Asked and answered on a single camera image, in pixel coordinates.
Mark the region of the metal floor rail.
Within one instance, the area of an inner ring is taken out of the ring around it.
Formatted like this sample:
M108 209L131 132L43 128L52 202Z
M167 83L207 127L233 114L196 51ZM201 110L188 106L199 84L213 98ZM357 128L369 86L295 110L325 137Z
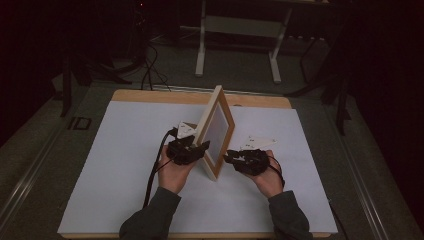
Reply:
M8 225L30 193L51 149L63 131L64 127L59 126L49 134L47 140L43 143L41 149L8 196L5 204L0 208L0 235L6 232Z
M370 195L370 192L365 184L364 178L360 172L358 165L356 164L356 159L353 156L352 151L350 150L345 138L339 133L336 126L335 120L331 115L331 110L329 107L323 107L327 120L330 123L330 127L336 138L338 139L339 144L341 145L344 158L347 160L348 170L352 178L352 182L358 196L358 199L361 203L363 212L366 216L368 224L371 228L371 231L374 235L375 240L390 240L387 234L387 231L381 221L380 215L375 207L375 203Z

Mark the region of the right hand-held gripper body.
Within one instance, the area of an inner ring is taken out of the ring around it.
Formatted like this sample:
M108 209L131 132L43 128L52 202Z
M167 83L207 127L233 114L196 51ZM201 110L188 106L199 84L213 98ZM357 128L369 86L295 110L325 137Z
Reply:
M249 135L233 156L233 167L236 171L257 176L264 173L268 168L275 170L270 164L270 156L262 147L276 143L275 139Z

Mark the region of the person's left hand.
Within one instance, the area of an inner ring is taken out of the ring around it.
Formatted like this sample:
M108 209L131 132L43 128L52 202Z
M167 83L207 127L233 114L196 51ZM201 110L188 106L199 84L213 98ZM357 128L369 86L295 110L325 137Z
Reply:
M195 162L192 162L188 165L178 165L175 164L167 156L168 146L165 145L161 152L161 158L158 165L158 176L159 176L159 186L165 188L175 194L178 194L188 179L189 173L196 165Z

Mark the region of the white metal table frame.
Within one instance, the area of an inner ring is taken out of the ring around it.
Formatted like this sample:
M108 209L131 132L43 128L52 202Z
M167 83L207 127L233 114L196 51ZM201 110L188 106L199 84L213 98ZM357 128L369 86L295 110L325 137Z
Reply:
M195 75L202 77L205 63L205 36L207 32L238 34L256 37L268 37L276 40L275 47L268 53L271 73L275 84L280 84L282 78L278 66L277 56L285 37L293 8L288 7L281 22L263 21L208 15L206 12L207 0L202 0L200 17L200 42L195 67Z

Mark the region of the light wooden picture frame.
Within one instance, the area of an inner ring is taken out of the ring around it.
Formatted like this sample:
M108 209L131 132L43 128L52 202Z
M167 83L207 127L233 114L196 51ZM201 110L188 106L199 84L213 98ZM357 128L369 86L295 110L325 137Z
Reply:
M206 105L196 127L194 144L200 146L209 141L209 149L204 152L202 164L212 181L219 177L235 123L221 85L217 85Z

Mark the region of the person's right hand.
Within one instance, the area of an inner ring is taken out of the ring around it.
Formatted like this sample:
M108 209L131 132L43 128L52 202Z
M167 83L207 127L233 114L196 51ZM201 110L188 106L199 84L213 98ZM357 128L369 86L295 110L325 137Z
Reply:
M271 198L283 192L284 184L282 181L282 169L279 162L276 160L271 150L267 150L266 154L269 158L270 166L263 173L252 176L250 179L266 198Z

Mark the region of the black floor bracket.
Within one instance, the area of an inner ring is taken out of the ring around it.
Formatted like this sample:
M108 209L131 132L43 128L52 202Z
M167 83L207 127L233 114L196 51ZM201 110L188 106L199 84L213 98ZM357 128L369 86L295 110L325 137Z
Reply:
M68 130L88 130L91 126L92 119L86 117L72 117L68 124Z

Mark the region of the white paper sheet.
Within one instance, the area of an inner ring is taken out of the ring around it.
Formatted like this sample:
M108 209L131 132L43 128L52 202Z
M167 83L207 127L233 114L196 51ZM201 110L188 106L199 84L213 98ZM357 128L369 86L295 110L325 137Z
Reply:
M141 209L148 177L165 133L181 121L196 123L201 105L109 103L58 232L114 234ZM274 140L271 149L283 169L313 233L337 230L326 193L298 114L293 109L235 106L230 146L248 137ZM255 184L226 164L217 180L196 165L181 192L170 232L179 234L271 233L266 198Z

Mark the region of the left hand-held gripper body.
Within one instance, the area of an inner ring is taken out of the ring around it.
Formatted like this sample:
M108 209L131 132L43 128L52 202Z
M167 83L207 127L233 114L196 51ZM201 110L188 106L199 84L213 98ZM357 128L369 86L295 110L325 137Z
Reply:
M171 131L175 139L168 144L167 157L177 165L188 165L201 159L204 156L204 148L193 144L195 134L195 125L180 121Z

